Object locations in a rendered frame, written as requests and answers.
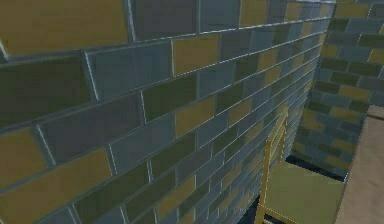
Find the yellow wooden chair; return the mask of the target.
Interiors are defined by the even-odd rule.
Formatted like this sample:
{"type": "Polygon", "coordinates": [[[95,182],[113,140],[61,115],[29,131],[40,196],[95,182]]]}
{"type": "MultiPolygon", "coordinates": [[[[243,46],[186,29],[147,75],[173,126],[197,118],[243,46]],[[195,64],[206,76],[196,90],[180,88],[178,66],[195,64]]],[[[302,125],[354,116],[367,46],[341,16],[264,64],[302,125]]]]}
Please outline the yellow wooden chair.
{"type": "Polygon", "coordinates": [[[253,224],[334,224],[344,183],[282,159],[288,108],[266,140],[260,199],[253,224]]]}

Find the light brown wooden table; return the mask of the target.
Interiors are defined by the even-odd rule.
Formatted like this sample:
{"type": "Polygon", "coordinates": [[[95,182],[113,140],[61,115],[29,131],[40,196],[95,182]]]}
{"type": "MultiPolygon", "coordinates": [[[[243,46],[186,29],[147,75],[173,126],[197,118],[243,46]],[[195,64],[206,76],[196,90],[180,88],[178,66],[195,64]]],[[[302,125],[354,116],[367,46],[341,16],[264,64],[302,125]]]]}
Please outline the light brown wooden table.
{"type": "Polygon", "coordinates": [[[384,224],[384,107],[368,108],[334,224],[384,224]]]}

